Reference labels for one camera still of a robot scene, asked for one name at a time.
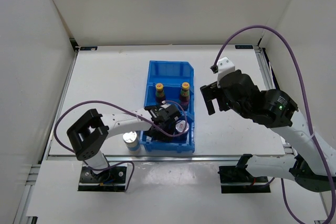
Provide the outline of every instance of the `red bottle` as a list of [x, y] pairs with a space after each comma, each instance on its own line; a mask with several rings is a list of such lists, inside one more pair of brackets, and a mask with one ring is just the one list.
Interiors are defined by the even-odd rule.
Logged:
[[166, 100], [166, 95], [164, 94], [164, 90], [163, 90], [163, 84], [162, 83], [157, 83], [155, 85], [155, 101], [158, 104], [161, 104], [163, 101]]
[[189, 106], [189, 100], [190, 100], [190, 85], [188, 82], [182, 83], [182, 88], [180, 92], [180, 105], [184, 110], [188, 109]]

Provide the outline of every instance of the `white tabletop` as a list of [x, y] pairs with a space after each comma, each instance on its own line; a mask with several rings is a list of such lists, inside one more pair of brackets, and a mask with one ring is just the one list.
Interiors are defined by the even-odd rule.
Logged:
[[[233, 111], [209, 116], [200, 87], [216, 81], [209, 67], [213, 64], [220, 45], [209, 46], [101, 46], [96, 51], [79, 51], [66, 93], [62, 113], [86, 100], [104, 100], [128, 110], [143, 107], [150, 60], [188, 61], [194, 68], [195, 88], [195, 153], [181, 155], [283, 155], [280, 136], [271, 130], [241, 118]], [[260, 90], [265, 89], [253, 49], [235, 49], [228, 46], [222, 56], [228, 57], [236, 69], [251, 76]], [[66, 130], [88, 109], [99, 113], [119, 113], [101, 104], [87, 104], [75, 109], [60, 123], [58, 135], [70, 146]], [[106, 140], [101, 148], [106, 155], [130, 155], [121, 135]], [[55, 140], [50, 155], [73, 155]], [[146, 152], [138, 155], [177, 156], [175, 152]]]
[[[44, 161], [27, 215], [37, 216], [37, 224], [296, 224], [286, 210], [280, 179], [271, 184], [271, 193], [221, 194], [219, 165], [136, 162], [129, 190], [109, 193], [77, 191], [82, 162]], [[319, 193], [289, 180], [285, 186], [300, 220], [326, 219]]]

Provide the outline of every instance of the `blue plastic bin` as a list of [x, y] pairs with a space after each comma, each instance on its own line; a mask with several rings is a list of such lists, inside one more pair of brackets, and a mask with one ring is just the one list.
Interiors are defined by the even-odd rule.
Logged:
[[143, 144], [146, 151], [152, 150], [189, 152], [195, 151], [194, 141], [194, 69], [186, 61], [153, 61], [149, 62], [148, 78], [146, 85], [146, 96], [144, 106], [155, 105], [155, 85], [162, 83], [167, 100], [179, 102], [181, 86], [183, 82], [190, 84], [190, 101], [186, 110], [189, 132], [185, 141], [179, 137], [173, 138], [170, 143], [163, 143], [147, 137], [141, 132], [140, 144]]

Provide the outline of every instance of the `white enclosure wall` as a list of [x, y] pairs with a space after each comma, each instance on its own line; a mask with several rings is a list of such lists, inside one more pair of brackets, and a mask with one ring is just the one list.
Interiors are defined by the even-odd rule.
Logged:
[[[54, 0], [77, 43], [220, 44], [251, 24], [276, 27], [290, 0]], [[233, 43], [257, 44], [262, 30]]]
[[74, 52], [52, 0], [0, 0], [0, 222], [12, 223]]
[[[298, 59], [313, 123], [336, 148], [336, 0], [292, 0], [277, 29]], [[275, 36], [267, 45], [267, 54], [280, 87], [303, 110], [295, 68], [286, 48]], [[330, 192], [323, 195], [330, 203]]]

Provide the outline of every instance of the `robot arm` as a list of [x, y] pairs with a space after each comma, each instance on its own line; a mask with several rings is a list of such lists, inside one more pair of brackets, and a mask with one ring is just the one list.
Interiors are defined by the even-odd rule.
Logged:
[[[226, 57], [217, 64], [217, 81], [201, 87], [209, 115], [215, 113], [212, 100], [220, 111], [234, 110], [243, 118], [252, 119], [282, 136], [299, 153], [297, 157], [258, 157], [245, 154], [236, 168], [247, 176], [273, 176], [296, 181], [311, 191], [330, 190], [319, 153], [311, 139], [308, 124], [297, 104], [281, 90], [260, 91], [249, 75], [235, 70]], [[336, 174], [336, 150], [318, 133], [317, 140], [327, 159], [330, 171]]]
[[[181, 116], [174, 105], [147, 106], [132, 113], [153, 122], [167, 133], [173, 134], [175, 122]], [[149, 122], [125, 113], [99, 114], [96, 109], [88, 110], [67, 131], [77, 160], [85, 161], [94, 168], [96, 175], [103, 174], [97, 169], [107, 168], [108, 162], [100, 151], [104, 141], [112, 136], [131, 131], [144, 131], [156, 140], [169, 142], [171, 137], [164, 135]]]

